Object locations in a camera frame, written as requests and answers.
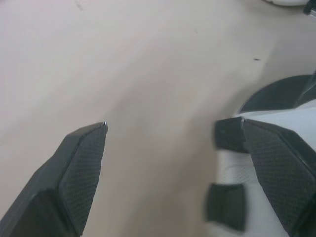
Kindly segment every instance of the black rubber pad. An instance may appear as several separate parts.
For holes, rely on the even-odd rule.
[[[107,126],[67,135],[0,221],[1,237],[79,237],[98,185]]]
[[[215,122],[214,141],[216,148],[248,153],[246,139],[241,129],[242,118],[228,118]]]
[[[206,196],[206,220],[244,231],[246,199],[243,184],[212,184]]]
[[[316,232],[316,153],[294,131],[246,120],[243,131],[259,183],[290,237]]]

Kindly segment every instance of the white object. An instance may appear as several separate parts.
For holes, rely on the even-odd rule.
[[[266,0],[281,6],[301,6],[307,4],[308,0]]]

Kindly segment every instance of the white surface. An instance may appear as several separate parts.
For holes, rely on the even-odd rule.
[[[0,216],[67,133],[106,120],[84,236],[207,236],[212,122],[250,86],[314,70],[304,41],[316,24],[301,12],[260,0],[0,1]],[[287,35],[300,43],[277,44]]]

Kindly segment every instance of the black plastic part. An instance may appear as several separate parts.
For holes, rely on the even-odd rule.
[[[251,158],[271,206],[290,237],[316,232],[316,153],[294,131],[245,120]]]
[[[254,93],[240,112],[293,109],[310,79],[311,75],[302,75],[269,84]]]
[[[212,184],[206,196],[206,220],[244,231],[246,198],[243,184]]]
[[[81,236],[99,180],[107,130],[103,122],[67,135],[0,221],[0,236]]]
[[[306,15],[309,15],[312,10],[316,11],[316,0],[310,0],[310,1],[306,4],[306,6],[305,6],[303,12],[304,12]]]
[[[241,129],[242,118],[228,118],[215,122],[214,140],[216,148],[248,153]]]

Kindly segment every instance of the textured gripper pad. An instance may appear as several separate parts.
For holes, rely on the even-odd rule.
[[[269,123],[243,123],[247,147],[261,184],[292,237],[309,219],[315,202],[316,153],[295,132]]]
[[[95,129],[80,141],[59,185],[60,198],[70,220],[82,235],[99,182],[105,136]]]

